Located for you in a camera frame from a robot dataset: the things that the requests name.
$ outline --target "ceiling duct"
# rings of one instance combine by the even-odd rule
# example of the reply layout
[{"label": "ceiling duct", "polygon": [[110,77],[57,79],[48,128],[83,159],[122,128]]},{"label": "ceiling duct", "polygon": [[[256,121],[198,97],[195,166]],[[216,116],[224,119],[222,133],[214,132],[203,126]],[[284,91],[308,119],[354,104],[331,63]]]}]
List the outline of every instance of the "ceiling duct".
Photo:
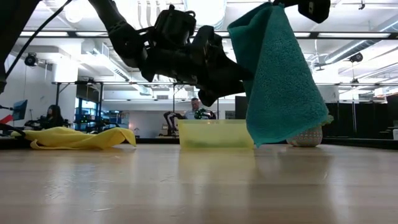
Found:
[{"label": "ceiling duct", "polygon": [[[112,71],[113,74],[117,75],[118,77],[121,77],[125,82],[141,82],[142,80],[134,80],[132,77],[132,80],[130,80],[130,75],[127,71],[125,71],[123,68],[119,67],[116,65],[109,57],[103,55],[101,52],[98,50],[94,49],[93,52],[87,52],[88,54],[92,55],[95,60],[99,60],[103,66],[105,66],[107,69]],[[133,84],[132,85],[135,89],[137,89],[142,96],[152,96],[153,91],[151,88],[145,87],[143,85],[137,85]]]},{"label": "ceiling duct", "polygon": [[156,0],[149,0],[149,3],[150,3],[149,22],[151,26],[154,26],[157,20],[157,2]]},{"label": "ceiling duct", "polygon": [[364,79],[367,79],[367,78],[372,78],[372,77],[376,77],[378,75],[382,75],[384,73],[392,72],[394,70],[397,70],[397,68],[398,68],[398,62],[397,63],[393,63],[392,65],[388,65],[388,66],[385,66],[383,68],[377,69],[377,70],[372,71],[372,72],[368,72],[368,73],[365,73],[365,74],[362,74],[362,75],[355,76],[355,78],[364,80]]},{"label": "ceiling duct", "polygon": [[140,7],[141,7],[141,16],[140,16],[140,23],[142,28],[149,27],[148,25],[148,17],[147,17],[147,10],[148,10],[148,2],[147,0],[139,0]]},{"label": "ceiling duct", "polygon": [[141,29],[138,18],[138,0],[116,0],[119,12],[135,29]]},{"label": "ceiling duct", "polygon": [[186,11],[195,11],[197,27],[213,26],[220,30],[224,23],[226,0],[183,0]]},{"label": "ceiling duct", "polygon": [[[398,15],[390,18],[386,22],[374,28],[371,32],[397,32],[398,31]],[[381,40],[354,40],[344,47],[322,57],[320,63],[316,66],[329,65],[346,59],[354,54],[373,46]]]},{"label": "ceiling duct", "polygon": [[169,96],[168,95],[157,95],[156,100],[168,100]]}]

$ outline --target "teal towel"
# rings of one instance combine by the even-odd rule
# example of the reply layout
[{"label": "teal towel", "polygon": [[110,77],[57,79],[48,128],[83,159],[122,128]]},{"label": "teal towel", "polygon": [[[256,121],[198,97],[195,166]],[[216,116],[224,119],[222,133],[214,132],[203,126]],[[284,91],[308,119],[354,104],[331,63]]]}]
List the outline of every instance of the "teal towel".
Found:
[{"label": "teal towel", "polygon": [[328,110],[282,4],[260,5],[231,23],[228,32],[237,63],[255,74],[243,84],[247,127],[257,146],[327,120]]}]

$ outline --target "black cable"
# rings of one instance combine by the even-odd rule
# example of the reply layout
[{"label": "black cable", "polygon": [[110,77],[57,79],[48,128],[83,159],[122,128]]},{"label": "black cable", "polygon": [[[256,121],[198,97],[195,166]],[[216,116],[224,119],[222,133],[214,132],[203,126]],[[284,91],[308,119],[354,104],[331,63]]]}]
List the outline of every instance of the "black cable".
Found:
[{"label": "black cable", "polygon": [[192,14],[192,16],[195,18],[197,16],[197,14],[194,11],[187,11],[185,12],[187,14]]},{"label": "black cable", "polygon": [[22,57],[22,54],[25,52],[26,48],[29,46],[29,44],[33,41],[33,39],[37,36],[37,34],[39,34],[39,32],[45,27],[47,26],[47,24],[49,22],[51,22],[51,20],[53,20],[57,15],[59,15],[62,11],[63,8],[65,6],[67,6],[69,3],[71,3],[72,0],[67,0],[57,11],[54,12],[54,14],[52,14],[46,21],[44,21],[44,23],[37,28],[37,30],[33,33],[33,35],[31,37],[29,37],[29,39],[27,40],[27,42],[25,43],[25,45],[22,47],[21,51],[19,51],[17,57],[15,58],[14,62],[12,63],[12,65],[9,67],[7,73],[6,73],[6,78],[11,74],[12,70],[14,69],[14,67],[17,65],[18,60]]}]

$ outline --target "yellow plastic bin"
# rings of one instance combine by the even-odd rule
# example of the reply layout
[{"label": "yellow plastic bin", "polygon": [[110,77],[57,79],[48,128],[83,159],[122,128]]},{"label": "yellow plastic bin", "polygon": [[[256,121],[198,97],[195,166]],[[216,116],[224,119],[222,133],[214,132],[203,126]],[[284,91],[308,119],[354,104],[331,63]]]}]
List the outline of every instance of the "yellow plastic bin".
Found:
[{"label": "yellow plastic bin", "polygon": [[181,119],[178,121],[178,129],[182,149],[254,148],[254,142],[243,119]]}]

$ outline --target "yellow towel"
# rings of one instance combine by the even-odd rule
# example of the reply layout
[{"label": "yellow towel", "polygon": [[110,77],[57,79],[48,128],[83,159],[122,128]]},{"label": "yellow towel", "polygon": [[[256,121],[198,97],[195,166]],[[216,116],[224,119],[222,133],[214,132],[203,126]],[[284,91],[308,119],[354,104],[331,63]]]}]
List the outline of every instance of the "yellow towel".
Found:
[{"label": "yellow towel", "polygon": [[30,144],[32,149],[109,149],[125,140],[136,146],[134,133],[124,128],[112,128],[99,134],[85,134],[61,127],[24,132],[25,138],[32,141]]}]

